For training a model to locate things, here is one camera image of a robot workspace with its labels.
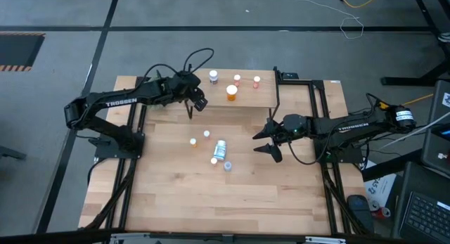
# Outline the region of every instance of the white bottle cap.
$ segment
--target white bottle cap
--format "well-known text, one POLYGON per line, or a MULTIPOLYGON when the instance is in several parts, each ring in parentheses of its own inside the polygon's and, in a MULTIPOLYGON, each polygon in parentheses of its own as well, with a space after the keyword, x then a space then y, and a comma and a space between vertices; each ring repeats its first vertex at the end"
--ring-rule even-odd
POLYGON ((211 70, 210 71, 210 77, 217 77, 217 71, 216 70, 211 70))
POLYGON ((231 171, 231 162, 225 162, 224 169, 225 169, 225 171, 230 172, 231 171))
POLYGON ((238 93, 238 87, 236 87, 234 85, 230 85, 226 88, 226 92, 227 92, 227 94, 235 95, 236 93, 238 93))

